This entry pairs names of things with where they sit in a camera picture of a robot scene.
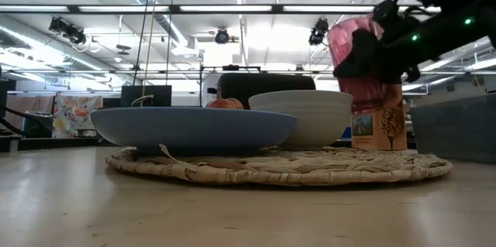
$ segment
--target cardboard box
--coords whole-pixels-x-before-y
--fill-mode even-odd
[[[353,116],[353,148],[375,150],[407,149],[403,97],[398,98],[398,103],[385,105],[380,111]]]

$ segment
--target floral poster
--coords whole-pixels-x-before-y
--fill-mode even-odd
[[[87,131],[94,130],[90,114],[103,104],[102,96],[55,97],[53,109],[53,134],[55,139],[70,139],[84,136]]]

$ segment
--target white bowl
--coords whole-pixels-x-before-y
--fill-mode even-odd
[[[353,96],[335,91],[278,91],[249,99],[250,108],[293,115],[296,129],[281,146],[320,148],[341,137],[351,121]]]

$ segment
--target woven placemat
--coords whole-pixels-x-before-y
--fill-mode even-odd
[[[435,155],[399,151],[270,148],[262,149],[255,157],[195,157],[180,161],[165,146],[160,147],[164,157],[138,160],[136,149],[126,148],[107,158],[106,163],[128,173],[173,177],[199,184],[282,186],[417,181],[440,177],[453,168],[452,163]]]

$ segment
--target table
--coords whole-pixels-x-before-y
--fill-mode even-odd
[[[493,165],[416,184],[204,187],[117,173],[116,150],[0,155],[0,246],[494,246]]]

